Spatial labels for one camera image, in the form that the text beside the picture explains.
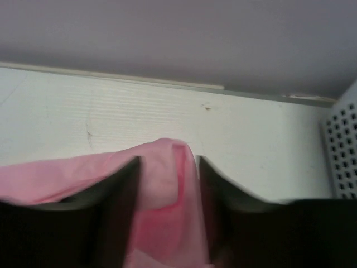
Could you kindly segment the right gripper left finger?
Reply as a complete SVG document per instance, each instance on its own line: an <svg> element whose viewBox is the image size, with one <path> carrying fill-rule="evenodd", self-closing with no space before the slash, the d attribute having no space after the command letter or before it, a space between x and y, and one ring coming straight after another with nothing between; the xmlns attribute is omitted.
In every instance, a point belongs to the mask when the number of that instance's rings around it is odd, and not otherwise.
<svg viewBox="0 0 357 268"><path fill-rule="evenodd" d="M1 202L2 267L123 267L141 161L59 202Z"/></svg>

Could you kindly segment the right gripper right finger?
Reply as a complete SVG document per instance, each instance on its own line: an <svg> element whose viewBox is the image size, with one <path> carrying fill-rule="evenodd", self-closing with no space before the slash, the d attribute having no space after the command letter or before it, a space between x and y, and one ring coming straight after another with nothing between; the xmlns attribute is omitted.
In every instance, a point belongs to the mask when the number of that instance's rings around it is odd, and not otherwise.
<svg viewBox="0 0 357 268"><path fill-rule="evenodd" d="M355 267L356 201L254 197L199 157L209 259L216 267Z"/></svg>

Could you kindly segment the pink t-shirt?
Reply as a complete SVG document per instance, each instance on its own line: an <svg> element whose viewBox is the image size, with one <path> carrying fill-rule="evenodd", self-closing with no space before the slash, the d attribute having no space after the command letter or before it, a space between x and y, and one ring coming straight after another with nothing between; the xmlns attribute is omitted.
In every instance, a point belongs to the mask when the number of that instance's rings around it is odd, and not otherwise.
<svg viewBox="0 0 357 268"><path fill-rule="evenodd" d="M162 138L118 152L1 167L1 202L54 203L141 161L139 189L123 267L210 267L194 156Z"/></svg>

